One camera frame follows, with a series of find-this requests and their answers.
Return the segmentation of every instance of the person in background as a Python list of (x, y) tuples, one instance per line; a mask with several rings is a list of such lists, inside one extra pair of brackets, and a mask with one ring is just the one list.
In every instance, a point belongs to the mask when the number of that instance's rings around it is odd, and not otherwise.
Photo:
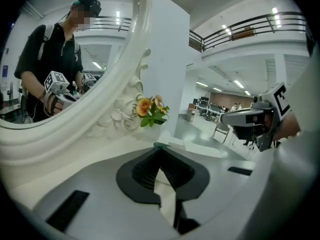
[(234, 104), (233, 104), (233, 107), (231, 108), (231, 112), (232, 112), (232, 111), (236, 111), (236, 110), (237, 110), (237, 103), (234, 103)]
[(67, 87), (71, 94), (73, 94), (73, 81), (79, 89), (82, 88), (81, 49), (79, 47), (75, 53), (74, 31), (79, 25), (89, 21), (90, 17), (98, 16), (100, 11), (98, 0), (75, 1), (71, 5), (66, 19), (54, 25), (51, 38), (45, 43), (40, 60), (38, 60), (39, 50), (44, 42), (47, 26), (38, 26), (29, 36), (14, 76), (22, 80), (22, 84), (27, 90), (27, 112), (34, 123), (61, 112), (63, 108), (63, 104), (58, 101), (55, 95), (51, 95), (47, 103), (43, 104), (46, 95), (44, 84), (51, 71), (62, 73), (71, 83)]

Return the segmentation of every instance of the backpack strap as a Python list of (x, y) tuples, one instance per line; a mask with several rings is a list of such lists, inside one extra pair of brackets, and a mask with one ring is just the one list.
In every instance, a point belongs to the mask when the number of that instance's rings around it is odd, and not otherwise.
[(74, 41), (74, 56), (75, 56), (75, 62), (78, 61), (78, 51), (80, 49), (80, 45), (77, 41)]
[(52, 33), (54, 31), (55, 25), (46, 25), (45, 26), (45, 31), (44, 31), (44, 35), (43, 35), (43, 40), (42, 40), (42, 44), (40, 46), (39, 49), (39, 53), (38, 53), (38, 60), (40, 61), (42, 58), (42, 54), (44, 53), (44, 47), (45, 47), (45, 43), (50, 40)]

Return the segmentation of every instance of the white mirror frame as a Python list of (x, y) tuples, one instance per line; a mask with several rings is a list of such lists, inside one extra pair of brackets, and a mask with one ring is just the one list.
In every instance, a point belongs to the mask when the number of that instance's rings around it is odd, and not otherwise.
[(131, 37), (120, 59), (80, 102), (58, 116), (31, 125), (1, 120), (0, 163), (7, 166), (30, 165), (64, 153), (79, 142), (106, 143), (140, 130), (135, 113), (143, 97), (140, 80), (151, 24), (151, 0), (133, 0)]

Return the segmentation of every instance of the black cap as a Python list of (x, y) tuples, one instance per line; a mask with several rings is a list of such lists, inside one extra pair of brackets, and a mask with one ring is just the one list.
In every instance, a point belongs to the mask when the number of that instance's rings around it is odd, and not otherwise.
[(90, 12), (90, 17), (96, 18), (101, 12), (101, 4), (98, 0), (77, 0), (73, 4), (83, 5), (84, 10)]
[(78, 1), (80, 4), (85, 5), (85, 6), (91, 6), (92, 4), (98, 2), (98, 0), (78, 0)]

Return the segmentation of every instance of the black metal railing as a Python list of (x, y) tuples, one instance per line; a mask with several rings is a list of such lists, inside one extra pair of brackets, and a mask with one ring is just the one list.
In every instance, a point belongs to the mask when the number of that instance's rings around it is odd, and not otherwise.
[(189, 32), (189, 46), (196, 49), (199, 52), (204, 50), (204, 39), (197, 33), (190, 30)]
[[(275, 16), (279, 16), (280, 26), (276, 24)], [(305, 32), (306, 20), (302, 13), (294, 11), (264, 14), (249, 18), (238, 23), (226, 26), (207, 37), (201, 37), (192, 30), (189, 34), (189, 46), (203, 52), (218, 45), (253, 37), (265, 33), (285, 31)]]
[(131, 18), (114, 17), (114, 16), (99, 16), (89, 27), (78, 29), (80, 31), (90, 30), (115, 30), (115, 31), (128, 31), (131, 25)]

